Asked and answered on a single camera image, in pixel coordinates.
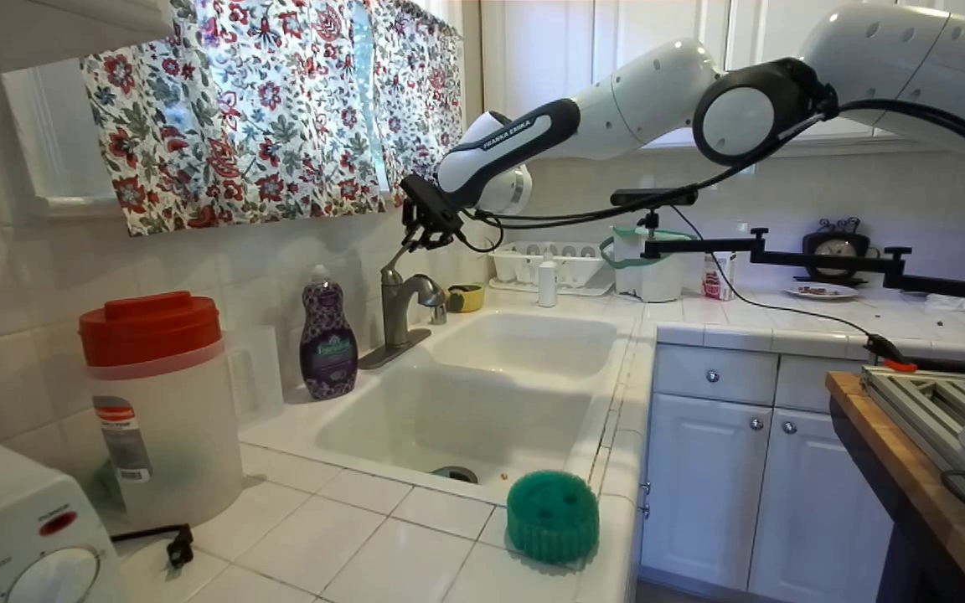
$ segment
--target wooden counter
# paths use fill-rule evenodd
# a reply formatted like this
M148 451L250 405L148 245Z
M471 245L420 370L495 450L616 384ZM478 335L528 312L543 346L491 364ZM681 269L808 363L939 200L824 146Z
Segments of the wooden counter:
M828 376L842 441L875 484L895 536L879 598L965 603L965 503L941 484L941 470L862 388L859 376Z

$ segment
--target sink drain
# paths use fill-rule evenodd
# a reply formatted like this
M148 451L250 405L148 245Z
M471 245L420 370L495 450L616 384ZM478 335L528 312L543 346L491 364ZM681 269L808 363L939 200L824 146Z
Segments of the sink drain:
M445 477L445 478L454 478L454 483L478 483L478 477L465 465L438 465L433 470L433 477Z

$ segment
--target countertop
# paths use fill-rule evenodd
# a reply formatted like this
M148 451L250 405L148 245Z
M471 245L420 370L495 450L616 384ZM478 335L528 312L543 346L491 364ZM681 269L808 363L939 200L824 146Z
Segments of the countertop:
M965 312L911 297L830 305L767 291L751 297L862 322L904 350L965 359ZM546 571L518 561L502 544L502 503L471 497L468 484L435 489L401 472L296 451L288 444L296 426L325 408L285 405L241 427L244 489L230 509L193 525L199 558L190 566L168 571L163 544L120 548L130 596L143 603L634 598L635 507L658 343L864 359L864 335L846 325L751 307L745 300L681 297L639 305L622 293L565 293L557 307L537 307L534 293L489 288L484 307L620 313L634 325L606 435L588 450L588 484L598 498L598 548L582 568Z
M945 557L965 571L965 507L941 484L941 470L925 450L862 388L859 376L828 376L837 412L864 450L900 484L908 509L921 516Z

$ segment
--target white sink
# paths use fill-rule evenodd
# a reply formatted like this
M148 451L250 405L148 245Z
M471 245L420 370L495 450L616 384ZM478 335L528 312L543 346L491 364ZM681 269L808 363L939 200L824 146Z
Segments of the white sink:
M620 322L483 312L339 397L308 450L427 484L507 491L524 472L588 478L616 393Z

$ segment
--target cabinet drawer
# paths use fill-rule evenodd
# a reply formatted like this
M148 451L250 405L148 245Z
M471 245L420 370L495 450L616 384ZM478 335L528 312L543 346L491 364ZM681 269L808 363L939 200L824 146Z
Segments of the cabinet drawer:
M658 346L653 393L767 405L776 384L776 356Z
M828 370L862 370L864 363L833 363L833 359L780 359L776 405L828 412Z

